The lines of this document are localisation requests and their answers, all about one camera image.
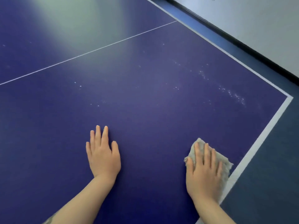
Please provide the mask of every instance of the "wall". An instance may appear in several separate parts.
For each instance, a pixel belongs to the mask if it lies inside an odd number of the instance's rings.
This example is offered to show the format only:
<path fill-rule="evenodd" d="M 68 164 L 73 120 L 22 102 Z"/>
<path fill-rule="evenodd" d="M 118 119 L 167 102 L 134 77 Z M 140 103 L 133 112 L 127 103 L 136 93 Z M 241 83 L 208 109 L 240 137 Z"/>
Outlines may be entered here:
<path fill-rule="evenodd" d="M 299 77 L 299 0 L 175 0 Z"/>

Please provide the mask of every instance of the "finger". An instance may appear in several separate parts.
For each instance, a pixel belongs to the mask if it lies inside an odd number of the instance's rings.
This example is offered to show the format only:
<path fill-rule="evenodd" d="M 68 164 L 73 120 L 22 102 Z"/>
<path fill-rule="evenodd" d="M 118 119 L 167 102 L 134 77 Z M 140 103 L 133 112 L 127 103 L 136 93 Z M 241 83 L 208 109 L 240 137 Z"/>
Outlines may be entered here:
<path fill-rule="evenodd" d="M 216 174 L 216 151 L 212 148 L 211 169 Z"/>
<path fill-rule="evenodd" d="M 195 152 L 195 161 L 196 161 L 196 166 L 202 166 L 203 165 L 203 160 L 202 160 L 202 153 L 199 149 L 199 143 L 196 142 L 194 145 L 194 152 Z"/>
<path fill-rule="evenodd" d="M 95 151 L 95 132 L 90 131 L 90 148 L 92 153 Z"/>
<path fill-rule="evenodd" d="M 104 127 L 101 145 L 109 145 L 108 127 L 107 126 Z"/>
<path fill-rule="evenodd" d="M 193 161 L 190 157 L 187 157 L 187 162 L 186 162 L 186 178 L 190 177 L 193 175 L 194 171 L 194 164 Z"/>
<path fill-rule="evenodd" d="M 211 161 L 210 161 L 210 150 L 209 150 L 209 144 L 206 143 L 204 145 L 204 166 L 210 168 L 211 167 Z"/>
<path fill-rule="evenodd" d="M 217 177 L 221 177 L 221 175 L 222 175 L 222 167 L 223 167 L 223 163 L 222 163 L 222 161 L 220 161 L 219 165 L 218 165 L 218 170 L 217 170 Z"/>
<path fill-rule="evenodd" d="M 95 145 L 96 147 L 100 147 L 101 146 L 101 128 L 99 125 L 96 126 L 96 130 L 95 130 Z"/>
<path fill-rule="evenodd" d="M 87 153 L 88 161 L 90 162 L 91 158 L 92 158 L 92 151 L 91 151 L 89 142 L 86 142 L 86 153 Z"/>
<path fill-rule="evenodd" d="M 112 155 L 113 156 L 119 156 L 120 157 L 119 150 L 118 150 L 118 144 L 117 144 L 116 141 L 113 141 L 111 143 L 111 149 L 112 149 Z"/>

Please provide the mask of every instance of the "hand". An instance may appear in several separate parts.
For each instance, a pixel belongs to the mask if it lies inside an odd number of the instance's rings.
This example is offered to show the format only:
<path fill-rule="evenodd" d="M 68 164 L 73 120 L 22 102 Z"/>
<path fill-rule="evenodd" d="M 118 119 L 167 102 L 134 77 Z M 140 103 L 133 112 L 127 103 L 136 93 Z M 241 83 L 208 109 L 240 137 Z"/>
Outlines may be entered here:
<path fill-rule="evenodd" d="M 210 150 L 207 143 L 204 145 L 204 156 L 200 152 L 199 143 L 195 143 L 194 149 L 195 169 L 190 157 L 188 157 L 186 165 L 187 192 L 194 203 L 205 203 L 207 200 L 213 200 L 218 203 L 222 162 L 219 162 L 218 167 L 216 166 L 215 149 Z"/>
<path fill-rule="evenodd" d="M 96 133 L 90 132 L 90 143 L 86 142 L 89 166 L 94 177 L 103 177 L 114 184 L 121 170 L 121 157 L 115 141 L 111 143 L 111 147 L 112 150 L 109 147 L 108 127 L 104 127 L 101 137 L 100 126 L 96 126 Z"/>

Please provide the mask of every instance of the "baseboard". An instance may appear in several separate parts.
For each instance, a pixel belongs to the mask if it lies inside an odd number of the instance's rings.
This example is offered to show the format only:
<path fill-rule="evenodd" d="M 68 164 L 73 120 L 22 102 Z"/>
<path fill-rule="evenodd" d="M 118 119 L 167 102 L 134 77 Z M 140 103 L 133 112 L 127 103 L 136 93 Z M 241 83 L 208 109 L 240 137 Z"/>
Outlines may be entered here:
<path fill-rule="evenodd" d="M 279 66 L 278 64 L 274 63 L 273 61 L 271 61 L 267 57 L 260 54 L 259 52 L 255 51 L 254 49 L 252 49 L 249 46 L 245 45 L 241 41 L 237 40 L 233 36 L 231 36 L 228 33 L 224 32 L 223 30 L 221 30 L 220 28 L 218 28 L 215 25 L 211 24 L 210 22 L 206 21 L 205 19 L 201 18 L 199 15 L 197 15 L 194 12 L 192 12 L 191 10 L 187 9 L 185 6 L 181 5 L 180 3 L 176 2 L 175 0 L 166 0 L 166 1 L 169 2 L 170 4 L 174 5 L 175 7 L 180 9 L 181 11 L 185 12 L 186 14 L 191 16 L 192 18 L 196 19 L 198 22 L 200 22 L 201 24 L 203 24 L 207 28 L 211 29 L 215 33 L 219 34 L 220 36 L 222 36 L 223 38 L 225 38 L 227 41 L 231 42 L 232 44 L 234 44 L 238 48 L 244 50 L 246 53 L 253 56 L 255 59 L 259 60 L 260 62 L 262 62 L 263 64 L 265 64 L 269 68 L 271 68 L 272 70 L 276 71 L 280 75 L 284 76 L 285 78 L 287 78 L 288 80 L 290 80 L 291 82 L 293 82 L 294 84 L 299 86 L 299 78 L 297 76 L 293 75 L 291 72 L 287 71 L 283 67 Z"/>

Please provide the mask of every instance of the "cloth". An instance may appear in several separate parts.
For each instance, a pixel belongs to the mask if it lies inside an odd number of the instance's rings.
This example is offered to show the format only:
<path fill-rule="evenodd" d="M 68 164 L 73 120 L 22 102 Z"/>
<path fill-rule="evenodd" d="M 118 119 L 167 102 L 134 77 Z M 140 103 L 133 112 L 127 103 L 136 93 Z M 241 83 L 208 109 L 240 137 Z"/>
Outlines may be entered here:
<path fill-rule="evenodd" d="M 202 139 L 198 138 L 191 146 L 191 150 L 188 155 L 188 157 L 190 157 L 192 159 L 194 166 L 196 165 L 194 145 L 197 142 L 199 142 L 199 149 L 200 149 L 201 153 L 204 154 L 205 142 Z M 228 180 L 229 171 L 230 171 L 231 167 L 233 166 L 233 164 L 231 162 L 229 162 L 228 158 L 221 155 L 219 152 L 216 152 L 216 164 L 218 164 L 220 161 L 222 161 L 222 176 L 221 176 L 221 184 L 220 184 L 220 191 L 221 191 L 220 197 L 221 197 L 222 191 L 223 191 L 223 189 L 226 185 L 226 182 Z"/>

